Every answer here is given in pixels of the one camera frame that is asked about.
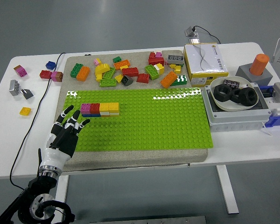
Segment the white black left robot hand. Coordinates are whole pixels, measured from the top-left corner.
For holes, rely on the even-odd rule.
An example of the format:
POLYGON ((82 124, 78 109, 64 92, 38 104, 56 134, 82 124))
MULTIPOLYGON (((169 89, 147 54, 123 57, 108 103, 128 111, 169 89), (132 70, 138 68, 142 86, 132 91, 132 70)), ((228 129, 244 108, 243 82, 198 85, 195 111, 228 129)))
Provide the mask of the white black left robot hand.
POLYGON ((53 124, 51 132, 48 136, 46 149, 43 151, 42 162, 39 170, 53 170, 57 173, 62 173, 63 167, 70 158, 72 158, 78 141, 80 131, 90 123, 89 119, 78 123, 77 119, 80 111, 76 110, 72 116, 64 121, 66 115, 74 108, 70 105, 61 112, 56 122, 53 124))

